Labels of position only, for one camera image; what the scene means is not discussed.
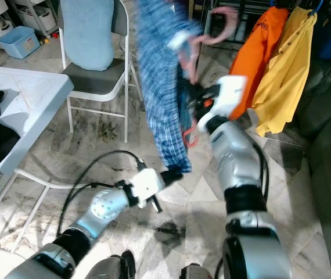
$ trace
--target metal chair leg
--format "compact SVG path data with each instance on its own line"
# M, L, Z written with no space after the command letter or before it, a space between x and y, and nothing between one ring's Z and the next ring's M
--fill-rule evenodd
M131 62L131 71L132 71L133 79L134 79L136 87L137 87L138 96L140 97L140 101L142 102L143 101L143 96L142 96L140 84L139 84L138 79L137 79L135 66L133 65L132 62Z
M40 204L42 203L42 201L43 201L45 195L47 194L48 190L49 190L49 187L46 186L46 187L44 188L42 194L40 195L40 197L39 197L37 203L35 204L33 210L31 211L29 217L27 218L27 220L26 220L24 226L22 227L22 230L20 231L19 235L17 236L16 241L14 242L14 244L13 244L11 250L10 250L11 253L14 253L15 250L17 249L17 247L19 246L19 243L21 242L21 239L22 239L22 237L24 236L24 234L25 234L25 232L26 232L26 229L27 229L28 225L30 225L31 221L33 220L34 215L36 214L36 212L37 212L37 210L38 210Z
M128 79L124 84L124 98L125 98L125 108L124 108L124 142L128 142Z
M73 114L71 112L71 103L70 103L70 97L67 97L67 114L69 116L69 126L70 126L70 132L74 132L74 126L73 126Z

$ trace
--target clothes hanger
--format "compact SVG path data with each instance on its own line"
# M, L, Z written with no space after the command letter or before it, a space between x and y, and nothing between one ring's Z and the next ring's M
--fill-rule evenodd
M226 17L226 24L220 35L215 38L211 37L208 34L190 38L188 42L190 45L191 56L187 57L187 53L185 53L185 51L180 52L178 55L180 65L184 71L188 72L191 84L195 84L197 82L195 65L196 58L199 55L199 50L197 47L198 44L202 43L204 45L213 45L218 42L222 42L224 39L228 38L231 34L234 33L236 25L238 23L238 13L232 7L221 6L213 9L211 13L219 13L225 15Z
M318 5L314 10L312 10L312 11L308 14L308 16L312 16L314 13L318 12L318 10L321 8L322 5L323 5L323 0L320 0L319 5Z

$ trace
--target marble floor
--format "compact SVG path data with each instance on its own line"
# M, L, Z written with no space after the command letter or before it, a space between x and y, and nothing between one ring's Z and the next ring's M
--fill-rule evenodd
M0 51L0 66L58 73L62 71L59 48L58 40L51 40L23 60L9 58ZM203 48L198 68L202 84L213 84L225 75L234 55L230 51ZM119 94L107 103L74 100L74 105L122 112L123 95ZM74 134L70 134L64 103L21 167L48 181L73 183L98 155L113 149L126 149L143 158L148 166L164 169L135 88L130 88L129 98L127 144L123 141L122 119L80 110L74 111ZM254 129L257 119L252 111L238 122L263 148L268 159L268 210L275 218L279 237L292 262L293 278L330 279L328 254L310 186L308 142L298 136L295 123L287 125L280 134L261 138ZM151 205L122 213L82 261L75 278L84 278L84 273L96 262L126 249L135 255L138 278L178 278L181 268L192 262L200 263L214 274L224 239L225 202L208 138L202 134L198 136L198 145L189 151L192 173L158 194L163 213L157 214ZM115 156L97 163L84 181L112 184L135 173L133 161L126 156ZM100 190L87 189L72 202L64 227L87 208ZM41 192L40 185L18 176L0 204L1 248L12 247ZM48 191L16 253L29 257L55 239L66 196L64 190Z

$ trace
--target checkered fabric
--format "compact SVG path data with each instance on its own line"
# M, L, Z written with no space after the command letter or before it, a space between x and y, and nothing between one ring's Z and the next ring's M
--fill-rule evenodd
M177 53L167 47L179 31L199 28L171 10L166 0L137 0L138 56L146 120L164 165L187 173L191 164L182 140L177 98Z

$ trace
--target black cable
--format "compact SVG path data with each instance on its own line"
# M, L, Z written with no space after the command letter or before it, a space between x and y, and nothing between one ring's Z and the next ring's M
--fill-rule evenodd
M118 154L118 153L123 153L123 154L127 154L127 155L130 155L132 156L136 162L137 162L137 165L139 166L140 164L143 164L143 162L141 162L139 160L139 158L134 155L132 152L130 151L126 151L126 150L115 150L115 151L111 151L111 152L108 152L108 153L105 153L105 154L102 154L101 156L97 157L84 171L83 173L79 176L79 178L77 179L77 181L75 182L74 186L72 187L72 189L70 190L69 194L67 195L67 198L65 200L65 204L64 206L62 207L62 210L61 210L61 215L60 215L60 220L59 220L59 225L57 227L57 237L59 237L61 235L61 227L62 227L62 223L63 223L63 219L64 219L64 216L65 216L65 212L66 212L66 209L67 209L67 205L69 204L70 202L70 199L71 197L73 196L73 192L74 190L76 189L76 187L78 186L78 184L80 183L80 181L83 179L83 177L87 174L87 172L91 169L91 167L93 167L93 165L95 163L97 163L98 161L100 161L101 159L105 158L105 157L108 157L110 155L114 155L114 154Z
M264 189L264 199L265 202L268 200L269 196L269 166L268 162L266 160L266 157L261 149L261 147L254 141L252 140L253 148L256 150L258 157L260 159L260 179L261 183L263 183L264 179L264 170L266 171L266 177L265 177L265 189Z
M217 267L216 267L216 271L214 273L214 279L218 279L218 276L220 274L220 270L221 270L221 267L222 267L222 264L224 263L223 259L221 258L217 264Z
M79 195L84 189L87 189L89 186L91 186L91 188L96 188L97 186L103 186L103 187L108 187L108 188L115 187L114 185L110 185L110 184L106 184L106 183L99 183L99 182L89 183L87 185L84 185L82 188L78 189L78 191L76 191L74 193L74 195L72 195L71 198L69 200L66 200L65 202L70 203L77 195Z

